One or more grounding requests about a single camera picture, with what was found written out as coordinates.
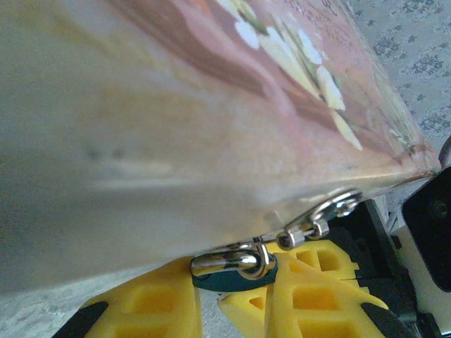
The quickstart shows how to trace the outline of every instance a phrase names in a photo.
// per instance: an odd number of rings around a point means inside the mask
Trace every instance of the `yellow plastic piece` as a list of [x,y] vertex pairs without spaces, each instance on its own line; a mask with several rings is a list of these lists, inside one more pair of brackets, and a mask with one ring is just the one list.
[[268,244],[271,253],[284,253],[339,280],[355,279],[359,264],[333,242],[326,240],[306,242],[290,251],[283,251],[276,243]]
[[[282,251],[277,244],[267,245],[271,253],[284,253],[318,271],[359,288],[355,270],[359,269],[349,255],[329,240],[307,242],[291,251]],[[360,288],[369,294],[367,287]],[[219,308],[245,338],[264,336],[266,287],[235,292],[218,301]]]
[[202,338],[199,290],[192,285],[190,257],[90,299],[109,306],[85,338]]
[[266,293],[266,338],[383,338],[361,303],[380,299],[286,254]]

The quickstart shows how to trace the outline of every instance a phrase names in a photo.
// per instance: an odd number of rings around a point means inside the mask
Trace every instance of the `patterned fabric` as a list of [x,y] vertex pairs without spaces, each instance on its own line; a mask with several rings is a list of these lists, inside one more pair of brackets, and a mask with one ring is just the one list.
[[[420,128],[440,151],[451,134],[451,1],[351,0],[357,24]],[[388,196],[395,208],[421,183]]]

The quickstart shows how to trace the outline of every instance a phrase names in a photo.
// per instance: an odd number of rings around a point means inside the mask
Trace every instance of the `metal clasp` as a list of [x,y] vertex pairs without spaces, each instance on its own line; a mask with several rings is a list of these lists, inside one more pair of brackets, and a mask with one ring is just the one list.
[[258,280],[277,265],[265,244],[276,242],[289,251],[302,245],[306,238],[320,239],[329,233],[328,221],[349,215],[362,200],[359,190],[351,189],[335,195],[289,222],[283,229],[248,241],[222,246],[194,258],[191,273],[195,277],[238,271],[246,280]]

